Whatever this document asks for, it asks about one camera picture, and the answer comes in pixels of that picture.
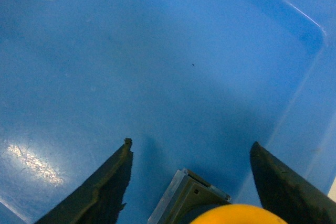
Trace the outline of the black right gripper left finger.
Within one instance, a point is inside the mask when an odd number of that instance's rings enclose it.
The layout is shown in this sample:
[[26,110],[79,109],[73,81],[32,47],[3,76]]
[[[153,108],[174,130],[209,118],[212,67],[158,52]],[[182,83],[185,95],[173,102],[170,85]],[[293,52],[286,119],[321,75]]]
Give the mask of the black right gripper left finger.
[[131,179],[132,140],[113,153],[82,185],[37,223],[116,223]]

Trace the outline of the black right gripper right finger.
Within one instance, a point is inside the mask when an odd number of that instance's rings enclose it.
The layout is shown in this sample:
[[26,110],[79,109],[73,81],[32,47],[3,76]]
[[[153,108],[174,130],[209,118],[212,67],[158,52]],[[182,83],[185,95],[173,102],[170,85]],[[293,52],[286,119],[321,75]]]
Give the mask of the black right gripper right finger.
[[258,142],[250,149],[250,164],[264,209],[287,223],[335,223],[335,202]]

